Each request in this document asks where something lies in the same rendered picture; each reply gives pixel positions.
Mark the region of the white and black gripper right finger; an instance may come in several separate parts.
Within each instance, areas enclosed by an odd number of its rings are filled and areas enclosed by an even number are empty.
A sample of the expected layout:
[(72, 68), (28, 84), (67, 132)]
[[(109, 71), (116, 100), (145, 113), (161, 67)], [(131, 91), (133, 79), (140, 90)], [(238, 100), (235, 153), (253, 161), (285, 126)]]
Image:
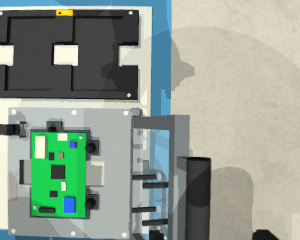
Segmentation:
[(279, 240), (274, 234), (267, 229), (256, 230), (252, 234), (252, 240)]

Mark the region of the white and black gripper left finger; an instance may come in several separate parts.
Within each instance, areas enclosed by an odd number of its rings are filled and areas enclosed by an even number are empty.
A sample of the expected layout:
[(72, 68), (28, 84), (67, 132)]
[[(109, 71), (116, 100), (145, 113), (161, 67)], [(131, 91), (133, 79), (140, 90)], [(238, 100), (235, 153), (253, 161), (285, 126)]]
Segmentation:
[(165, 240), (164, 233), (159, 230), (149, 230), (149, 240)]

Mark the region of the green circuit board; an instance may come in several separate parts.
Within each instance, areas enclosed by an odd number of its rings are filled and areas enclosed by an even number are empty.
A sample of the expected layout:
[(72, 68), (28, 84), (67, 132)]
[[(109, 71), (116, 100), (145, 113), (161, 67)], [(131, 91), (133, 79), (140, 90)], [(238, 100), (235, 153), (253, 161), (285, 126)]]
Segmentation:
[(32, 132), (31, 216), (86, 217), (85, 146), (86, 133)]

